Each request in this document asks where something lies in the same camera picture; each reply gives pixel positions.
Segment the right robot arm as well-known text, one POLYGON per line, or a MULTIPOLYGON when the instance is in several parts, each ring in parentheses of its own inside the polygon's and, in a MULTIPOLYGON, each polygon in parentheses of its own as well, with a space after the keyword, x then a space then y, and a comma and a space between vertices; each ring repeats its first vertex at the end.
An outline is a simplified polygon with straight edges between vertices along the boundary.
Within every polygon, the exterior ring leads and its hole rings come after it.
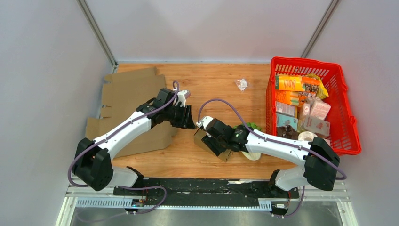
POLYGON ((205 116, 196 124, 206 133, 203 143, 215 153, 226 150, 259 153, 296 164, 294 168, 273 172, 268 190, 274 197, 281 197, 286 191, 299 186, 311 185, 323 191, 334 188, 340 158, 322 138, 292 140, 265 134, 247 125, 233 128, 210 116, 205 116))

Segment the brown cardboard sheet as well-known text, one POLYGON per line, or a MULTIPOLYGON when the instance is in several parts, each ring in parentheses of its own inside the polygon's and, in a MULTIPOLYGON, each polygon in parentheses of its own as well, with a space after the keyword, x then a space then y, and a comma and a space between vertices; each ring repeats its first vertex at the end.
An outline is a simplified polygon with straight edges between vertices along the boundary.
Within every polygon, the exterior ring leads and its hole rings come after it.
MULTIPOLYGON (((102 87, 100 118, 89 117, 85 136, 93 140, 104 135, 126 120, 136 108, 156 97, 166 87, 165 77, 158 75, 155 67, 109 74, 102 87)), ((125 146, 116 157, 160 150, 172 144, 177 129, 165 121, 138 136, 125 146)))

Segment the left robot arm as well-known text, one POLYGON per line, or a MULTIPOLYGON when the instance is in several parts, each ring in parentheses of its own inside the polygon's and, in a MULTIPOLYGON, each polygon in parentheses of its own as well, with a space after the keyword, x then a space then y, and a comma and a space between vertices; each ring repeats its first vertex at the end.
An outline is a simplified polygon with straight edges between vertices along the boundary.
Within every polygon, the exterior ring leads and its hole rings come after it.
POLYGON ((165 121, 174 128, 195 129, 191 106, 186 103, 190 95, 188 90, 162 88, 157 97, 138 106, 109 132, 94 140, 82 139, 68 169, 70 184, 91 187, 95 191, 107 186, 125 186, 132 195, 139 195, 144 183, 138 171, 131 167, 114 167, 112 160, 134 139, 165 121))

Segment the brown cardboard box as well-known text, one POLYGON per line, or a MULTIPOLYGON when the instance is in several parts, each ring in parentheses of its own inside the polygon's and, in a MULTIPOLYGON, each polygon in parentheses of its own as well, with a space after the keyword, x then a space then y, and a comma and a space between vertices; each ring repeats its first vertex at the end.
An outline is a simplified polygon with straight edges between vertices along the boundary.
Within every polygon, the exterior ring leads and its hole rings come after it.
POLYGON ((216 156, 218 159, 227 162, 232 156, 233 151, 225 149, 216 143, 216 141, 207 135, 207 133, 201 129, 197 129, 194 134, 194 143, 201 149, 208 153, 216 156))

